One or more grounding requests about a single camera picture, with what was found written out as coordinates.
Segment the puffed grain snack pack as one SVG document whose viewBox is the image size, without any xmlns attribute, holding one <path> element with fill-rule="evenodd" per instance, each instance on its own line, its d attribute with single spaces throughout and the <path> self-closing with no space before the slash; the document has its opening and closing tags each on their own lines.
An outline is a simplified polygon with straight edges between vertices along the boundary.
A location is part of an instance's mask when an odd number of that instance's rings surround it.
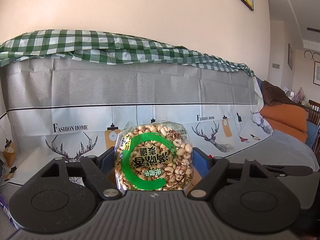
<svg viewBox="0 0 320 240">
<path fill-rule="evenodd" d="M 182 124 L 128 122 L 114 149 L 116 185 L 121 192 L 185 191 L 194 175 L 193 146 Z"/>
</svg>

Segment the purple chocolate bar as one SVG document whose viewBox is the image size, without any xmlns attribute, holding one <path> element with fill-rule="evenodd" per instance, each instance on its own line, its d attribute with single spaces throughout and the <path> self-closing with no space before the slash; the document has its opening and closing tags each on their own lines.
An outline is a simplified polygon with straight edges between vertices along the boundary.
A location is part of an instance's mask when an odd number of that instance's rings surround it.
<svg viewBox="0 0 320 240">
<path fill-rule="evenodd" d="M 8 217 L 10 224 L 12 224 L 17 229 L 17 226 L 16 226 L 14 220 L 12 219 L 12 216 L 9 211 L 9 203 L 4 199 L 2 194 L 0 194 L 0 205 L 1 205 L 1 209 L 3 210 L 3 212 Z"/>
</svg>

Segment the brown cardboard box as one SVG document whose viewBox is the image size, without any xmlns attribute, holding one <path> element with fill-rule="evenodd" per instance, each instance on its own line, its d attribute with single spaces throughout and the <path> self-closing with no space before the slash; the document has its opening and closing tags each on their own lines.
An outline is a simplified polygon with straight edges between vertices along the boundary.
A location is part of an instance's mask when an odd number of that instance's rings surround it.
<svg viewBox="0 0 320 240">
<path fill-rule="evenodd" d="M 114 170 L 108 175 L 108 179 L 111 181 L 112 184 L 117 185 L 116 176 Z M 194 170 L 193 179 L 191 184 L 185 189 L 185 192 L 188 193 L 200 180 L 201 176 L 199 175 L 197 170 Z"/>
</svg>

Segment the grey deer print cover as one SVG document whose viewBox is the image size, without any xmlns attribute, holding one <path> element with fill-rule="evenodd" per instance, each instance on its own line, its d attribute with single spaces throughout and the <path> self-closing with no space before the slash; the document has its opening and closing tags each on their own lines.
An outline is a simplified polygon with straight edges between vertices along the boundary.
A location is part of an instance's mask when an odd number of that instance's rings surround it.
<svg viewBox="0 0 320 240">
<path fill-rule="evenodd" d="M 257 80 L 178 64 L 31 59 L 1 68 L 1 184 L 24 184 L 55 157 L 115 145 L 127 125 L 170 121 L 207 155 L 230 157 L 273 134 Z"/>
</svg>

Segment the orange cushion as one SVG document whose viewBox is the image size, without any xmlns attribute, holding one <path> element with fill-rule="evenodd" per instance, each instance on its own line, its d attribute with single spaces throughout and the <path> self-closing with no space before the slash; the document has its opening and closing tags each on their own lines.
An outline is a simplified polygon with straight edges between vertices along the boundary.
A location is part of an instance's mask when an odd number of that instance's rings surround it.
<svg viewBox="0 0 320 240">
<path fill-rule="evenodd" d="M 268 121 L 274 130 L 286 133 L 302 143 L 307 135 L 307 112 L 299 106 L 281 104 L 269 106 L 267 104 L 260 110 L 260 114 Z"/>
</svg>

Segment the brown blanket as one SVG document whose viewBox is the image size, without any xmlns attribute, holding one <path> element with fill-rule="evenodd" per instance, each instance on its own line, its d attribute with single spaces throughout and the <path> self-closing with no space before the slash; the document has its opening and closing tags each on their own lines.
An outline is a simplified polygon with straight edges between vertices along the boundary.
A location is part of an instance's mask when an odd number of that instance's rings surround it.
<svg viewBox="0 0 320 240">
<path fill-rule="evenodd" d="M 268 81 L 263 81 L 261 83 L 261 93 L 263 95 L 264 103 L 269 106 L 287 104 L 302 107 L 302 105 L 288 98 L 280 87 L 274 86 Z"/>
</svg>

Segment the wooden chair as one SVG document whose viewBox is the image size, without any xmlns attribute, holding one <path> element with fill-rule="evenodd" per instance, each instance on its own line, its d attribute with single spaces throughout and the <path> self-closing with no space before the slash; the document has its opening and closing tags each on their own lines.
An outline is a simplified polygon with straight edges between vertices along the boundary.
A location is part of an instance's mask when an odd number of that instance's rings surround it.
<svg viewBox="0 0 320 240">
<path fill-rule="evenodd" d="M 320 122 L 320 103 L 309 100 L 308 121 L 319 125 Z"/>
</svg>

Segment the green checkered cloth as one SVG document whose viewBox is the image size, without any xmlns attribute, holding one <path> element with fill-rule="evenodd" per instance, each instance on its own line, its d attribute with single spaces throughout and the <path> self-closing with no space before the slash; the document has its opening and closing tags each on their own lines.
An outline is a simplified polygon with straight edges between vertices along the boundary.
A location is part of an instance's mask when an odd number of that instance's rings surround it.
<svg viewBox="0 0 320 240">
<path fill-rule="evenodd" d="M 70 59 L 108 65 L 171 63 L 182 66 L 255 73 L 244 63 L 148 38 L 88 30 L 37 30 L 1 44 L 1 66 L 29 59 Z"/>
</svg>

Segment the small framed wall picture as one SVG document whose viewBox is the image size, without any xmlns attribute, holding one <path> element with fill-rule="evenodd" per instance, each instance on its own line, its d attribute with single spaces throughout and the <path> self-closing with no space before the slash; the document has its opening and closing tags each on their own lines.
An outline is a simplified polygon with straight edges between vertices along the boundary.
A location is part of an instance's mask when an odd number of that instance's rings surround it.
<svg viewBox="0 0 320 240">
<path fill-rule="evenodd" d="M 293 60 L 294 60 L 294 54 L 293 49 L 290 44 L 288 44 L 288 58 L 287 58 L 287 64 L 289 65 L 290 69 L 293 70 Z"/>
</svg>

